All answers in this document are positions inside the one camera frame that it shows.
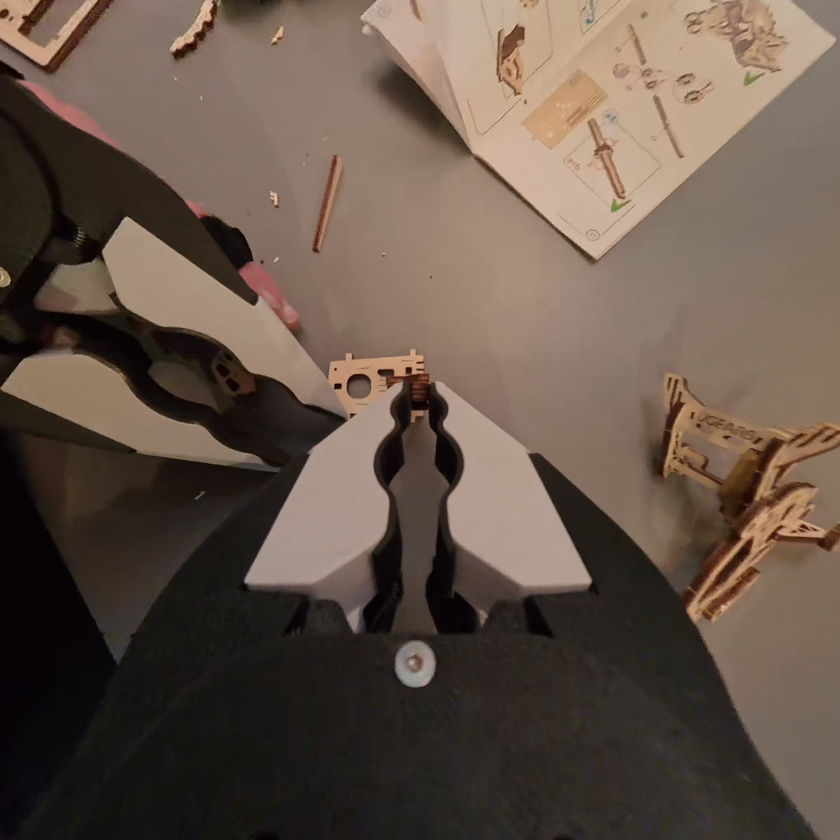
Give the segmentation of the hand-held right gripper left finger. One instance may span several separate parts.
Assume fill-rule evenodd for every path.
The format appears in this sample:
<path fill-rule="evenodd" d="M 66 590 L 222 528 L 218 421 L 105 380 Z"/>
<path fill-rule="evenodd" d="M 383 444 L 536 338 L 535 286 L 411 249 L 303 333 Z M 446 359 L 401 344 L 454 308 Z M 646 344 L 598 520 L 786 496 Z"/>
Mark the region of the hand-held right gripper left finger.
<path fill-rule="evenodd" d="M 318 444 L 283 502 L 245 586 L 338 603 L 356 632 L 387 633 L 403 598 L 391 489 L 404 466 L 404 384 Z"/>

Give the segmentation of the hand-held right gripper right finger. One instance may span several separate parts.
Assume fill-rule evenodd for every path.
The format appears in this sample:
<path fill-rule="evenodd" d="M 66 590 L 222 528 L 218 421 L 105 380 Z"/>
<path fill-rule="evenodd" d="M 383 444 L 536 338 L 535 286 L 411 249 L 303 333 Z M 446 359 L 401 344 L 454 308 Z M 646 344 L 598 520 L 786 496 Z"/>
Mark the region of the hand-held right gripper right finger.
<path fill-rule="evenodd" d="M 592 577 L 529 451 L 443 383 L 428 394 L 440 501 L 427 605 L 479 624 L 499 602 L 586 592 Z"/>

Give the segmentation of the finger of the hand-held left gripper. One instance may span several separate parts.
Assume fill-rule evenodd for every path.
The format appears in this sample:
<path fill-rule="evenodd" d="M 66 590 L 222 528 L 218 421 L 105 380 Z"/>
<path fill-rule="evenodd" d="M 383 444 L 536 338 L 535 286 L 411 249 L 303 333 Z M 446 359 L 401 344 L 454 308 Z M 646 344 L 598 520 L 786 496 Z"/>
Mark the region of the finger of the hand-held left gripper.
<path fill-rule="evenodd" d="M 328 378 L 262 297 L 247 302 L 128 217 L 101 256 L 132 314 L 212 340 L 252 375 L 283 384 L 301 404 L 347 418 Z"/>
<path fill-rule="evenodd" d="M 230 398 L 209 370 L 220 350 L 130 311 L 3 311 L 2 425 L 245 469 L 278 469 L 341 426 L 265 376 L 253 374 L 256 393 Z"/>

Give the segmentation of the small wooden part with holes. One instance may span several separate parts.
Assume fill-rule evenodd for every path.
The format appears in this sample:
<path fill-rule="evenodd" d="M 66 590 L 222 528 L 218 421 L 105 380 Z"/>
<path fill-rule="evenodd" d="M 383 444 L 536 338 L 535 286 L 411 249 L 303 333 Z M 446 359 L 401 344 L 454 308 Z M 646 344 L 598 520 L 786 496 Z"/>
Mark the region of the small wooden part with holes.
<path fill-rule="evenodd" d="M 230 398 L 249 396 L 257 392 L 256 378 L 225 350 L 215 353 L 209 370 L 217 386 Z"/>

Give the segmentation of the wooden model plate part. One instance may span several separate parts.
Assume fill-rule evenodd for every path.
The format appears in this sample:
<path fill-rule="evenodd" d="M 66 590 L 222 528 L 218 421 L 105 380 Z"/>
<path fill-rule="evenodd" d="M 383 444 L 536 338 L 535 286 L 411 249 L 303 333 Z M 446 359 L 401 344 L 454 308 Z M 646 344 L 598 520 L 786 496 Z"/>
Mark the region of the wooden model plate part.
<path fill-rule="evenodd" d="M 368 391 L 365 395 L 352 395 L 350 383 L 359 379 L 368 382 Z M 348 418 L 375 403 L 389 387 L 402 382 L 411 385 L 411 422 L 414 424 L 427 413 L 431 383 L 422 354 L 410 350 L 403 355 L 357 359 L 352 353 L 347 353 L 343 359 L 334 360 L 329 365 L 329 383 Z"/>

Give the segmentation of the wooden model assembly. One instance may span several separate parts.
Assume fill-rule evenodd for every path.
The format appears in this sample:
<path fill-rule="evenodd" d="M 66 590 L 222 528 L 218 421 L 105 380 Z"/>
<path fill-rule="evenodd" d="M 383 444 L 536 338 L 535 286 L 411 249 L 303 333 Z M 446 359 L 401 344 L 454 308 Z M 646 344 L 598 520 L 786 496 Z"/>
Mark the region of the wooden model assembly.
<path fill-rule="evenodd" d="M 682 595 L 695 623 L 715 622 L 760 577 L 760 563 L 779 543 L 838 552 L 839 526 L 809 520 L 817 488 L 794 480 L 794 467 L 838 449 L 839 427 L 819 423 L 774 428 L 709 407 L 685 377 L 666 373 L 665 428 L 659 467 L 713 491 L 727 526 Z"/>

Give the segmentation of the person's left hand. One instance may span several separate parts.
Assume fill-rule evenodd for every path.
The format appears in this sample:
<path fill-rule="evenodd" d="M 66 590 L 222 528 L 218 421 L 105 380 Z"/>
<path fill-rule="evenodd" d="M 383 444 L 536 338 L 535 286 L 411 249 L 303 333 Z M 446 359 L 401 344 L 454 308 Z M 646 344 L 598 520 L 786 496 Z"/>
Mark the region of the person's left hand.
<path fill-rule="evenodd" d="M 33 81 L 20 80 L 17 84 L 31 91 L 48 110 L 59 118 L 101 142 L 111 145 L 118 151 L 122 150 L 95 120 L 83 111 L 58 99 L 46 88 Z M 202 222 L 213 241 L 223 250 L 246 285 L 269 304 L 270 309 L 290 331 L 298 331 L 300 328 L 299 313 L 291 306 L 263 265 L 254 261 L 253 253 L 242 232 L 236 227 L 227 225 L 219 217 L 211 215 L 202 204 L 190 199 L 185 199 L 184 202 Z"/>

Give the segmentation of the thin wooden stick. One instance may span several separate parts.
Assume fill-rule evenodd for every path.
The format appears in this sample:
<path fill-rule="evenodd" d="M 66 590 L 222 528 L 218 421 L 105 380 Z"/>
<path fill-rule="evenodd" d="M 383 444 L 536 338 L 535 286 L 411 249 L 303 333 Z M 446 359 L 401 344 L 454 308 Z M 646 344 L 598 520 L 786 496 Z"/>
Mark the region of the thin wooden stick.
<path fill-rule="evenodd" d="M 327 234 L 329 221 L 332 215 L 333 206 L 335 204 L 338 190 L 340 187 L 343 175 L 343 161 L 337 154 L 332 156 L 329 173 L 322 201 L 319 209 L 318 222 L 314 231 L 313 240 L 311 244 L 311 251 L 318 254 L 322 250 L 323 242 Z"/>

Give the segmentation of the person's dark clothing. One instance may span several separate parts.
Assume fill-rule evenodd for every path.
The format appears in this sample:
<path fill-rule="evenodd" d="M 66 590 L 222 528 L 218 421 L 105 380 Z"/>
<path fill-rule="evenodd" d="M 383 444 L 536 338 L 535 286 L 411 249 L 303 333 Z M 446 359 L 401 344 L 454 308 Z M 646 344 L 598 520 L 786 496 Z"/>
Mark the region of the person's dark clothing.
<path fill-rule="evenodd" d="M 115 669 L 2 437 L 1 838 L 75 754 Z"/>

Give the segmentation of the jagged wooden part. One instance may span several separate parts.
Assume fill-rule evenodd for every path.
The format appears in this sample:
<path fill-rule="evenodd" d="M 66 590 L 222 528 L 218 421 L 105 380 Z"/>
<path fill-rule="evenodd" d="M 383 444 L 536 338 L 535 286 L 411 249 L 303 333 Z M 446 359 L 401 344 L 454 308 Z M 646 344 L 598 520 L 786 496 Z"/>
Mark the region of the jagged wooden part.
<path fill-rule="evenodd" d="M 170 53 L 174 59 L 179 60 L 198 47 L 206 34 L 215 26 L 218 9 L 218 1 L 202 1 L 190 26 L 171 44 Z"/>

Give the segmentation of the white instruction booklet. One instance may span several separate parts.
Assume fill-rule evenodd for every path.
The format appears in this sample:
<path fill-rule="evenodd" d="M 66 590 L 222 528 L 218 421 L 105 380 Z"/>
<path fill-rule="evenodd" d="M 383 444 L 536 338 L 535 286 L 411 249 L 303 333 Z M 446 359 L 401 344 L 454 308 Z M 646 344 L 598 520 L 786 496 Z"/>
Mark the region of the white instruction booklet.
<path fill-rule="evenodd" d="M 379 1 L 361 24 L 593 260 L 836 42 L 787 1 Z"/>

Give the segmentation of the wooden parts sheet frame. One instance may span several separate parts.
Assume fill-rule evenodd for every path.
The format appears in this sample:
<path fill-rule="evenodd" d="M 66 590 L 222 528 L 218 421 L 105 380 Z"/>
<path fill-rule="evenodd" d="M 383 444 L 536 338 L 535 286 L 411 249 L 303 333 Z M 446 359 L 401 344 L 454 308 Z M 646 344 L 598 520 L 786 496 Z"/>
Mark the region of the wooden parts sheet frame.
<path fill-rule="evenodd" d="M 2 1 L 1 42 L 33 65 L 53 72 L 112 1 Z"/>

